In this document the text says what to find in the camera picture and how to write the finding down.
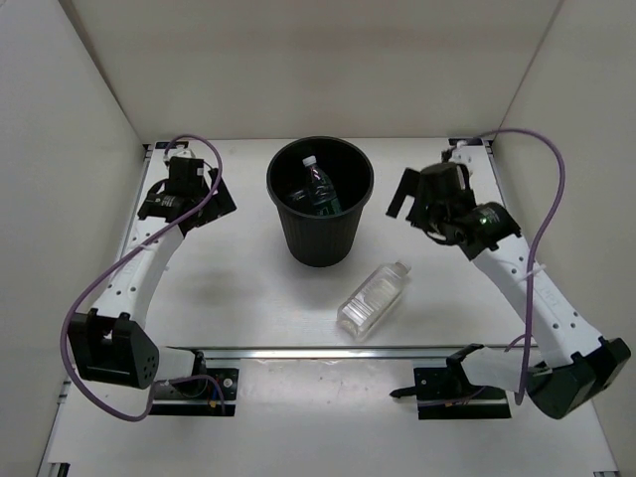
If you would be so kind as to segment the clear bottle blue label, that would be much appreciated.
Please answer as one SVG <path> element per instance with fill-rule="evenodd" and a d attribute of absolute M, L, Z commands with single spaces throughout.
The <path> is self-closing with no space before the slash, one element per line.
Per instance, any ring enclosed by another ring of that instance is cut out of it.
<path fill-rule="evenodd" d="M 285 200 L 289 204 L 300 204 L 310 202 L 309 195 L 306 188 L 300 188 L 296 191 L 292 191 L 285 196 Z"/>

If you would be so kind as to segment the clear bottle dark green label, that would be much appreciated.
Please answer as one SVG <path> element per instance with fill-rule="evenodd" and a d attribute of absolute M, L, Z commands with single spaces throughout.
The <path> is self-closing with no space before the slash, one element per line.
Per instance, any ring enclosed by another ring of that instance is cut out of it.
<path fill-rule="evenodd" d="M 318 166 L 315 156 L 302 160 L 308 174 L 307 190 L 309 199 L 318 216 L 340 214 L 342 208 L 329 176 Z"/>

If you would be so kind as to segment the clear square plastic bottle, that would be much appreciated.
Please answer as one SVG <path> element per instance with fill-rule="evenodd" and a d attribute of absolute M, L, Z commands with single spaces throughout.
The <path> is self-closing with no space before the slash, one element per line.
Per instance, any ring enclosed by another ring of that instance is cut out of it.
<path fill-rule="evenodd" d="M 355 341 L 362 342 L 389 313 L 409 281 L 410 266 L 384 263 L 338 308 L 336 324 Z"/>

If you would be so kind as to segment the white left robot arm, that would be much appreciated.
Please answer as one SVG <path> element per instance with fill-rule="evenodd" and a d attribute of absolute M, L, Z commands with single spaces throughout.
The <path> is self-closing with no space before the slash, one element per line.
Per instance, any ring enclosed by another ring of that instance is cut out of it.
<path fill-rule="evenodd" d="M 187 398 L 207 389 L 195 352 L 156 345 L 145 332 L 150 301 L 187 233 L 234 212 L 218 169 L 172 173 L 141 203 L 129 247 L 107 273 L 105 289 L 85 312 L 73 310 L 61 336 L 62 354 L 82 385 L 98 382 L 145 390 L 173 381 Z"/>

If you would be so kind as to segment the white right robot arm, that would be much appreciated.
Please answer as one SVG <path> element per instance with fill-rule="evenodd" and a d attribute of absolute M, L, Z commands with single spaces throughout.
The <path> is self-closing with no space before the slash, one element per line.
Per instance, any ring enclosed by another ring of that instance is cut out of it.
<path fill-rule="evenodd" d="M 413 199 L 407 221 L 434 242 L 459 247 L 518 313 L 540 353 L 534 363 L 528 350 L 514 355 L 471 344 L 447 358 L 429 390 L 416 386 L 416 394 L 431 399 L 439 391 L 458 402 L 484 388 L 524 392 L 543 414 L 562 419 L 609 387 L 631 357 L 627 344 L 604 338 L 566 300 L 503 205 L 476 202 L 465 165 L 405 169 L 388 216 L 396 217 L 406 198 Z"/>

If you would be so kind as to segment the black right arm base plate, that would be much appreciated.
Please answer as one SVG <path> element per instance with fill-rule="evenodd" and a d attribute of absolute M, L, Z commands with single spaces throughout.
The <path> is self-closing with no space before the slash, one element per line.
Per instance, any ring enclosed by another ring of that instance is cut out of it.
<path fill-rule="evenodd" d="M 414 367 L 413 384 L 391 391 L 390 397 L 415 398 L 419 420 L 492 420 L 512 417 L 504 391 L 463 385 L 446 366 Z"/>

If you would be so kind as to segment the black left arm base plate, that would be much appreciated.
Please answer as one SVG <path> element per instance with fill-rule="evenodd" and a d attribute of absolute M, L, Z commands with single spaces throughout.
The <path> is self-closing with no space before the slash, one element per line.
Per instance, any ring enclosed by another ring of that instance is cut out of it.
<path fill-rule="evenodd" d="M 155 394 L 151 415 L 191 417 L 233 417 L 237 409 L 239 368 L 227 365 L 207 365 L 210 381 L 168 385 Z"/>

